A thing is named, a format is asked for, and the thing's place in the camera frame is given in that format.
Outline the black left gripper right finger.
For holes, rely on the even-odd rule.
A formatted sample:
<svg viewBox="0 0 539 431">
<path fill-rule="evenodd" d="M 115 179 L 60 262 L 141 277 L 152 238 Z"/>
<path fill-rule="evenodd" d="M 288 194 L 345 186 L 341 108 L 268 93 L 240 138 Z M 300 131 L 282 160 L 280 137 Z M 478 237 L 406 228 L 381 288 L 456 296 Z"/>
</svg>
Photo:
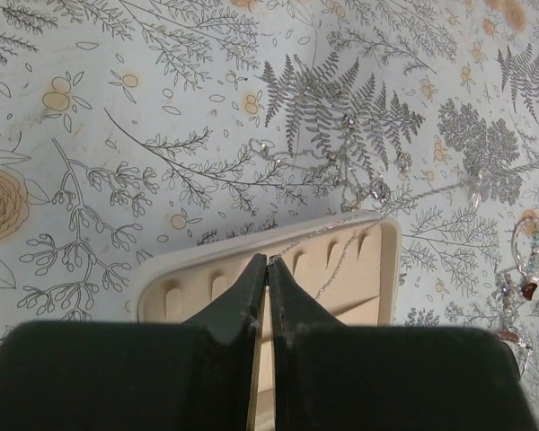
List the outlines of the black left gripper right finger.
<svg viewBox="0 0 539 431">
<path fill-rule="evenodd" d="M 278 430 L 525 430 L 508 346 L 467 327 L 349 326 L 268 267 Z"/>
</svg>

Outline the beige jewelry box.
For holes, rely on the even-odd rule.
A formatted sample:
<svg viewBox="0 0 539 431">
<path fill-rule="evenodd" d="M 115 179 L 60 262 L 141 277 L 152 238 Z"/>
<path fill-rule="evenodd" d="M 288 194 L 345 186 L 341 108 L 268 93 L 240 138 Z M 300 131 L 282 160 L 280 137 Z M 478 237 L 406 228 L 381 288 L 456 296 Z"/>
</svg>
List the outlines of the beige jewelry box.
<svg viewBox="0 0 539 431">
<path fill-rule="evenodd" d="M 267 259 L 254 427 L 275 427 L 269 264 L 282 259 L 295 281 L 349 326 L 384 326 L 393 318 L 401 230 L 371 211 L 252 233 L 151 258 L 135 274 L 137 323 L 182 323 L 226 292 L 253 256 Z"/>
</svg>

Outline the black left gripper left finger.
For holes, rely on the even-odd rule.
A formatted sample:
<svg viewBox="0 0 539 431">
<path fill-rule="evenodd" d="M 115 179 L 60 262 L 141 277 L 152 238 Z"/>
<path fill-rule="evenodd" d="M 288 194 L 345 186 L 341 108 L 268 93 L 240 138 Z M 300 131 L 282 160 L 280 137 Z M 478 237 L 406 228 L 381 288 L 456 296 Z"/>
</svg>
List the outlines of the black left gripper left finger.
<svg viewBox="0 0 539 431">
<path fill-rule="evenodd" d="M 31 321 L 0 346 L 0 430 L 251 430 L 267 259 L 182 323 Z"/>
</svg>

